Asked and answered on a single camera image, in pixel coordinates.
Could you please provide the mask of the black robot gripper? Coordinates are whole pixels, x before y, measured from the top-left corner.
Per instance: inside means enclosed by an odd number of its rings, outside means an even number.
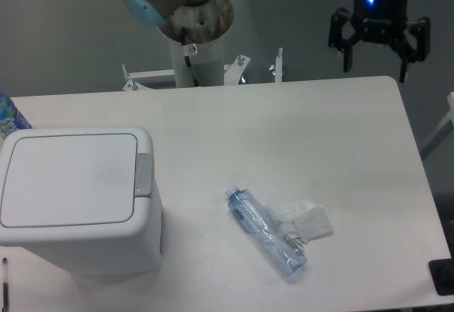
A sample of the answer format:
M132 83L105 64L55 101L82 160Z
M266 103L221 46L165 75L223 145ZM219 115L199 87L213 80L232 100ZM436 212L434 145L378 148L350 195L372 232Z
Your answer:
M430 52L431 19L407 21L408 0L353 0L353 14L340 7L331 15L328 46L343 54L343 71L353 65L353 46L360 40L387 44L401 59L399 82L404 83L409 64L423 62ZM343 37L343 27L350 23L353 33ZM405 32L415 40L412 47Z

